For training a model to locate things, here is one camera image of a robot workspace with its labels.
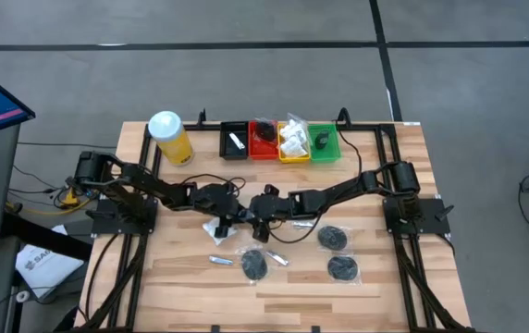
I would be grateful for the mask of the green plastic basket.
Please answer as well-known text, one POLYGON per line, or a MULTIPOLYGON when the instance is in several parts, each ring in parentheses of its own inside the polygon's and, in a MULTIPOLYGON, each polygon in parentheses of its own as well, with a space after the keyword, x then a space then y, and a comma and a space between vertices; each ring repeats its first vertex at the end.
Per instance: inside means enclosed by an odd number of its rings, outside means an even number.
POLYGON ((338 133, 334 124, 310 124, 308 126, 308 132, 312 139, 311 160, 313 163, 332 163, 341 158, 338 133), (329 141, 325 149, 316 150, 314 140, 316 135, 322 130, 329 131, 329 141))

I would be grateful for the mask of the red plastic basket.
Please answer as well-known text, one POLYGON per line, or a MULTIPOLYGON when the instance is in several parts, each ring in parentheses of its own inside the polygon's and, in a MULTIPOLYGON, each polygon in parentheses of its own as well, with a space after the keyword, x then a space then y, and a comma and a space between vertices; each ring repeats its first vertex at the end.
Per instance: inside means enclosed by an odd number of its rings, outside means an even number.
POLYGON ((278 159, 277 140, 275 143, 260 142, 252 136, 253 121, 249 122, 249 157, 253 160, 276 160, 278 159))

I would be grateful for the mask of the bagged black round pad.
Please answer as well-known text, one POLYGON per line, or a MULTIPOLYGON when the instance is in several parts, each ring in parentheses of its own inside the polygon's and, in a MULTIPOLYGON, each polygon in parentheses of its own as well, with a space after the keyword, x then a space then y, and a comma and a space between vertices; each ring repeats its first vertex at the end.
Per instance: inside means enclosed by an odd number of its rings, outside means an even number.
POLYGON ((334 253, 351 252, 351 235, 345 228, 322 226, 316 234, 318 248, 334 253))
POLYGON ((275 143, 277 140, 277 123, 268 118, 257 118, 254 120, 252 136, 260 142, 275 143))
POLYGON ((361 285, 361 269, 358 262, 346 254, 333 254, 326 263, 326 272, 332 283, 361 285))
POLYGON ((258 283, 268 276, 269 266, 266 262, 262 247, 242 247, 236 251, 236 255, 239 258, 241 271, 251 285, 258 283))

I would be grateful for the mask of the black plastic basket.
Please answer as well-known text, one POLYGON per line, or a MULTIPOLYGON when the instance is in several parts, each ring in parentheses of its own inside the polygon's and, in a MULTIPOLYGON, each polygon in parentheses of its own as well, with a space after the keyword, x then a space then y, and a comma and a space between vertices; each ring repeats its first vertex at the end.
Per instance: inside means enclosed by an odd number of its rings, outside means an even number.
POLYGON ((219 156, 225 160, 245 160, 248 158, 248 122, 228 121, 220 124, 219 156), (229 133, 234 132, 244 143, 246 148, 239 150, 229 138, 229 133))

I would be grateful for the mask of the yellow wipes canister white lid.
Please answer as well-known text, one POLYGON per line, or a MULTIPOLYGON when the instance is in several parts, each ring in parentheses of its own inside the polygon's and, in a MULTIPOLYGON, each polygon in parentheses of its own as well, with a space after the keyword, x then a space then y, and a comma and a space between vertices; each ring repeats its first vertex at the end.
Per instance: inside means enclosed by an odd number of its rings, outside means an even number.
POLYGON ((194 157, 191 141, 181 118, 172 111, 160 111, 148 122, 148 130, 168 162, 183 166, 194 157))

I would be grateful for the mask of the yellow plastic basket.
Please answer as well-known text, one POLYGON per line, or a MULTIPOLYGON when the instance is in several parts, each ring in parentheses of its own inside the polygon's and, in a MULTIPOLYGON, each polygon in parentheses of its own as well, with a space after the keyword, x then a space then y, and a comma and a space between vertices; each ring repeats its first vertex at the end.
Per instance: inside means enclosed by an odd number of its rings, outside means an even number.
POLYGON ((279 122, 277 124, 277 152, 278 152, 279 161, 285 164, 309 162, 312 155, 311 155, 311 148, 308 143, 305 143, 305 145, 303 146, 303 149, 306 151, 306 154, 301 155, 301 156, 288 156, 282 151, 281 145, 285 142, 285 139, 281 136, 280 131, 283 128, 285 128, 286 125, 287 125, 286 122, 279 122))

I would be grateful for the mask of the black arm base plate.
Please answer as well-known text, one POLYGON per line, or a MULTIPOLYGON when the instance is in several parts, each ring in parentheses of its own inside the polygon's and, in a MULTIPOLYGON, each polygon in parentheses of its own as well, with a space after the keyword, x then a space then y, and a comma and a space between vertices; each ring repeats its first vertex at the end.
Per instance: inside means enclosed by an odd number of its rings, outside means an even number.
POLYGON ((92 219, 92 234, 143 235, 154 232, 158 201, 145 199, 141 217, 127 213, 108 199, 101 199, 95 210, 86 215, 92 219))
POLYGON ((400 235, 450 233, 448 214, 453 208, 436 198, 387 198, 383 202, 388 232, 400 235))

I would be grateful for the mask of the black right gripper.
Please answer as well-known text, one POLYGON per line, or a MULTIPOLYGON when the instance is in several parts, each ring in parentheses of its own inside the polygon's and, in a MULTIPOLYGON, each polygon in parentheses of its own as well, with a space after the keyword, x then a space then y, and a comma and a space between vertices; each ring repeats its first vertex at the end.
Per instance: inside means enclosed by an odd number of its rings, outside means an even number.
MULTIPOLYGON (((287 220, 291 217, 291 202, 289 198, 281 198, 273 194, 260 194, 252 197, 250 210, 263 221, 287 220)), ((267 222, 256 223, 253 226, 252 237, 257 241, 268 242, 270 237, 269 224, 267 222)))

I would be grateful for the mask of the white vanity pack bag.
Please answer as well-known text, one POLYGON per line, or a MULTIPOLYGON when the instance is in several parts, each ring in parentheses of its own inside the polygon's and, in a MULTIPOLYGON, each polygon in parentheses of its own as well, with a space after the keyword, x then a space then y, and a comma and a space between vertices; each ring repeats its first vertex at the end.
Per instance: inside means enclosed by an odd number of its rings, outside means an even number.
POLYGON ((286 158, 299 158, 308 154, 301 141, 296 137, 283 141, 279 145, 279 150, 286 158))
POLYGON ((218 226, 219 226, 219 218, 218 217, 214 217, 209 222, 203 223, 204 231, 213 239, 213 241, 214 241, 216 246, 219 246, 222 242, 224 242, 225 240, 227 240, 230 237, 234 236, 238 232, 238 230, 236 228, 231 227, 228 230, 227 236, 225 236, 223 238, 218 238, 215 235, 215 229, 218 226))
POLYGON ((303 118, 288 113, 288 121, 283 129, 283 137, 289 139, 292 136, 296 136, 301 142, 307 142, 309 140, 308 133, 309 123, 303 118))

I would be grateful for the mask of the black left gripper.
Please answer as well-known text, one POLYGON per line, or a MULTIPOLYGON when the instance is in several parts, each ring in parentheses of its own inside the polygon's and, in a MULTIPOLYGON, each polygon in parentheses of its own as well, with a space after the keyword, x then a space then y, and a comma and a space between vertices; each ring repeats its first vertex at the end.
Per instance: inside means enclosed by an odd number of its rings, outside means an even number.
POLYGON ((194 189, 190 194, 191 205, 195 211, 210 215, 223 216, 217 219, 215 236, 217 238, 227 237, 233 222, 229 217, 242 216, 246 209, 240 203, 236 194, 235 186, 230 183, 210 183, 201 188, 194 189))

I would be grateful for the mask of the white paper booklet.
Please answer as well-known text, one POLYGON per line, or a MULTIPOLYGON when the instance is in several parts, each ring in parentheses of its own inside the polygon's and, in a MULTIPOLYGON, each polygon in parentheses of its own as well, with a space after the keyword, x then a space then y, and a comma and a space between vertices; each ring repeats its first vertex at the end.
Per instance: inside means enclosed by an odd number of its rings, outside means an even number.
POLYGON ((26 245, 17 254, 15 268, 36 298, 42 299, 83 264, 82 260, 26 245))

